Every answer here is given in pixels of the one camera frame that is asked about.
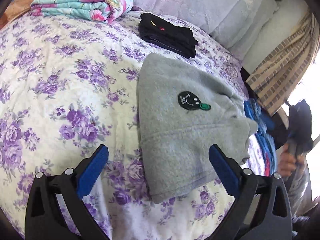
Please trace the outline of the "grey knitted sleeve forearm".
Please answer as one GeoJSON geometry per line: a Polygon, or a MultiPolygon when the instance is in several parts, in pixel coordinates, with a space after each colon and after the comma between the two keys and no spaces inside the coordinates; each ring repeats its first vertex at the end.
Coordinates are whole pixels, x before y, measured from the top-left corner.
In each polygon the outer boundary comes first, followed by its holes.
{"type": "Polygon", "coordinates": [[[292,184],[287,192],[291,207],[291,217],[301,216],[309,208],[311,200],[310,173],[306,168],[302,174],[293,176],[292,184]]]}

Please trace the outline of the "person's right hand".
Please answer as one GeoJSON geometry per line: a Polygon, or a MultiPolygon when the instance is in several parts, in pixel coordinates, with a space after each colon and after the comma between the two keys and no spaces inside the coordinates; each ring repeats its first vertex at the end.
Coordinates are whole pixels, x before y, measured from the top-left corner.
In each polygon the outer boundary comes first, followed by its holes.
{"type": "Polygon", "coordinates": [[[277,172],[283,178],[289,178],[293,172],[300,176],[304,173],[306,168],[306,158],[303,155],[299,155],[297,158],[289,152],[289,145],[284,144],[282,147],[282,153],[279,157],[277,172]]]}

